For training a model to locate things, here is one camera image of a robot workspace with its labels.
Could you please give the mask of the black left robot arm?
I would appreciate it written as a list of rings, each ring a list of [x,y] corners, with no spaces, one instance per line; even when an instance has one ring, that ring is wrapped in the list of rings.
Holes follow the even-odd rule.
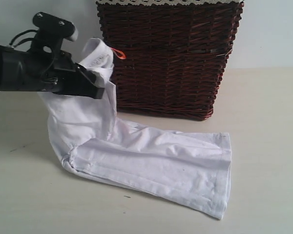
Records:
[[[62,50],[17,51],[0,45],[0,91],[52,92],[58,95],[101,99],[104,87],[97,76],[74,63]]]

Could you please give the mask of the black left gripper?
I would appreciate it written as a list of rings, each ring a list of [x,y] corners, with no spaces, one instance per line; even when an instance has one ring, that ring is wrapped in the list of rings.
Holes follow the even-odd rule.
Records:
[[[72,55],[60,50],[27,51],[24,53],[24,91],[25,92],[58,92],[77,97],[102,99],[104,87],[97,85],[97,76],[78,63]]]

